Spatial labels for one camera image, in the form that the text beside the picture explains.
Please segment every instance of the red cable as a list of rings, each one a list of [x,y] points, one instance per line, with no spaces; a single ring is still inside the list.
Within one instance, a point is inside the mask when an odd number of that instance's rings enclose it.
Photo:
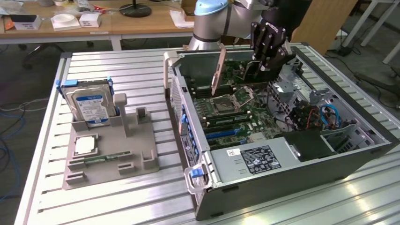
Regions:
[[[310,125],[310,114],[313,112],[314,109],[310,110],[309,115],[308,115],[308,119],[306,119],[306,127],[305,129],[308,129],[308,126]]]

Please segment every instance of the slotted aluminum surface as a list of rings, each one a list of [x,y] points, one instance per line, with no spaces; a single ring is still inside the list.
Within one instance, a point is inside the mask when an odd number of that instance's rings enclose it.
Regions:
[[[309,47],[294,45],[398,137],[398,121],[393,116]],[[37,160],[33,157],[16,224],[397,224],[398,149],[370,161],[344,180],[218,218],[201,222],[194,220],[162,94],[162,53],[172,50],[177,49],[74,53],[70,59],[65,59],[64,66],[60,63],[64,67],[58,68],[61,79],[89,80],[110,76],[116,93],[126,93],[126,111],[132,112],[140,106],[148,107],[160,171],[61,190],[72,115],[65,101],[54,93],[45,117],[52,119],[48,129],[40,133],[40,137],[46,138],[42,146],[36,148],[42,152],[37,152]],[[304,77],[313,86],[322,88],[324,83],[312,70],[305,66],[302,69]]]

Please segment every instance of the power supply label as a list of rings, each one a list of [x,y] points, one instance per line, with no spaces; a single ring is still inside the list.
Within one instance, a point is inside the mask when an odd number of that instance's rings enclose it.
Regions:
[[[250,174],[280,168],[280,163],[268,145],[240,152]]]

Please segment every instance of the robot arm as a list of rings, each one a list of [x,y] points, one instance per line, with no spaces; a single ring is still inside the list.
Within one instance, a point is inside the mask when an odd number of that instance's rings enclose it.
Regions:
[[[220,37],[250,38],[260,70],[278,68],[294,54],[289,41],[310,0],[197,0],[189,50],[220,48]]]
[[[260,3],[269,8],[261,12],[261,21],[250,23],[250,48],[264,71],[280,68],[296,56],[289,41],[310,0],[260,0]]]

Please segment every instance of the desk leg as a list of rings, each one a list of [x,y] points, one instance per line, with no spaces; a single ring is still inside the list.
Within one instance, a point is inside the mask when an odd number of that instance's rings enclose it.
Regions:
[[[376,22],[372,30],[369,31],[366,37],[364,38],[364,41],[361,42],[361,46],[364,47],[370,38],[373,37],[373,35],[376,34],[380,26],[382,25],[382,23],[385,22],[386,18],[389,17],[390,13],[393,12],[396,6],[398,5],[398,1],[393,2],[392,6],[388,8],[388,10],[385,11],[385,13],[381,15],[380,20]]]
[[[372,3],[369,4],[361,18],[358,19],[358,22],[356,23],[356,26],[353,27],[353,29],[350,30],[350,33],[348,35],[348,37],[344,40],[342,43],[342,47],[346,47],[350,43],[352,38],[354,37],[356,33],[358,32],[361,25],[364,24],[370,12],[373,11],[374,7],[377,5],[377,1],[372,1]]]
[[[112,50],[113,51],[121,51],[122,50],[121,47],[120,47],[121,36],[120,35],[110,35],[109,40],[110,40]]]
[[[389,61],[393,59],[394,55],[397,54],[397,52],[400,51],[400,42],[396,45],[396,47],[393,48],[393,50],[389,52],[388,56],[385,57],[385,59],[382,60],[384,64],[388,64]]]

